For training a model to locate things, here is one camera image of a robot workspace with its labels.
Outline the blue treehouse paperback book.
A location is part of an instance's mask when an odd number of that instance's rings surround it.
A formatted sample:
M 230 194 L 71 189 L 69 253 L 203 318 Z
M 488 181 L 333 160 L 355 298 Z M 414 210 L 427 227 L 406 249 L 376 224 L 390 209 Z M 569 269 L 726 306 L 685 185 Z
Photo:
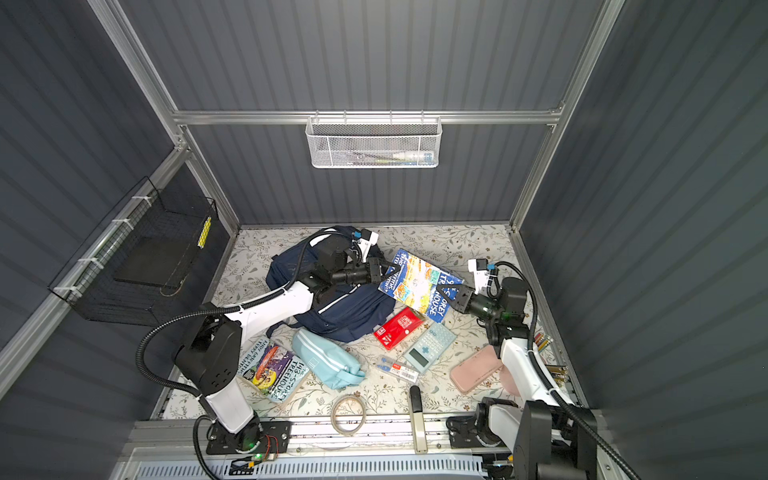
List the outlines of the blue treehouse paperback book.
M 464 280 L 404 249 L 395 253 L 392 263 L 400 269 L 395 272 L 395 268 L 390 267 L 379 290 L 426 318 L 442 323 L 450 307 L 436 286 L 463 284 Z

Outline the purple treehouse paperback book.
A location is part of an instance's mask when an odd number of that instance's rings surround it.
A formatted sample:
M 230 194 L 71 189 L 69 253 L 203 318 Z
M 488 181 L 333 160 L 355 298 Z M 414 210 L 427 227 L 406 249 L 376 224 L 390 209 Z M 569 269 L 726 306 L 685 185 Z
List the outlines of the purple treehouse paperback book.
M 292 351 L 266 336 L 257 337 L 239 361 L 237 378 L 272 401 L 288 401 L 310 373 Z

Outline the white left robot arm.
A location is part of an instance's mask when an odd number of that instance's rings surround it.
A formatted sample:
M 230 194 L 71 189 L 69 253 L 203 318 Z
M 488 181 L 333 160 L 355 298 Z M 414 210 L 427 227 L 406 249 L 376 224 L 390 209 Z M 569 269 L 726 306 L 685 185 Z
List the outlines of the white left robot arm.
M 183 341 L 174 364 L 223 429 L 219 436 L 230 437 L 236 451 L 254 451 L 263 437 L 257 414 L 236 384 L 241 350 L 278 323 L 329 305 L 339 285 L 380 284 L 389 266 L 377 242 L 378 234 L 367 229 L 321 229 L 297 246 L 287 280 L 269 293 L 190 315 L 202 321 Z

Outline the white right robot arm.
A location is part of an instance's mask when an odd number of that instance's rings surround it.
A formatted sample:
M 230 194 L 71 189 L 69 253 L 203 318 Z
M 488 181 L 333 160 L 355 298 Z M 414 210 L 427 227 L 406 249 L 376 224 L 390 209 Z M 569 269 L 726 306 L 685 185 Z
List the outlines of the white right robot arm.
M 524 323 L 528 282 L 506 278 L 494 298 L 463 284 L 439 284 L 436 292 L 459 313 L 476 317 L 488 343 L 509 371 L 524 401 L 516 410 L 505 404 L 485 406 L 478 435 L 503 442 L 512 454 L 515 479 L 595 479 L 597 442 L 592 413 L 576 407 L 557 388 L 538 355 L 533 327 Z

